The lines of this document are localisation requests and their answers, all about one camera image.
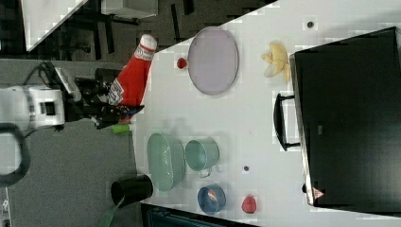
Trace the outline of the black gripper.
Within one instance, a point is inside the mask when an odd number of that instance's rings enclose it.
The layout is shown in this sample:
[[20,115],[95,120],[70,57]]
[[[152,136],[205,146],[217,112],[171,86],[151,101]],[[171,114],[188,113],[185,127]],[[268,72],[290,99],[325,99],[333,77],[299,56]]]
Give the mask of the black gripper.
[[108,128],[121,121],[130,120],[141,112],[145,106],[106,106],[100,98],[107,94],[110,86],[118,77],[120,70],[97,68],[95,79],[75,78],[80,98],[72,95],[64,97],[65,121],[79,121],[83,118],[94,117],[94,123],[98,130]]

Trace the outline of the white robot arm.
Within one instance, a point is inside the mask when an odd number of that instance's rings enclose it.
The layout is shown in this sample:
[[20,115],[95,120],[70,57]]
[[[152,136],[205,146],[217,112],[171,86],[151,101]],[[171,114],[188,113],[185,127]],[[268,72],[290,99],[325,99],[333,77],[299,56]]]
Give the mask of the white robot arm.
[[74,78],[68,72],[45,62],[33,68],[28,78],[38,76],[42,82],[25,80],[1,90],[1,121],[16,125],[21,131],[53,127],[61,130],[67,122],[90,119],[101,130],[130,119],[144,109],[142,105],[112,103],[115,71],[92,79]]

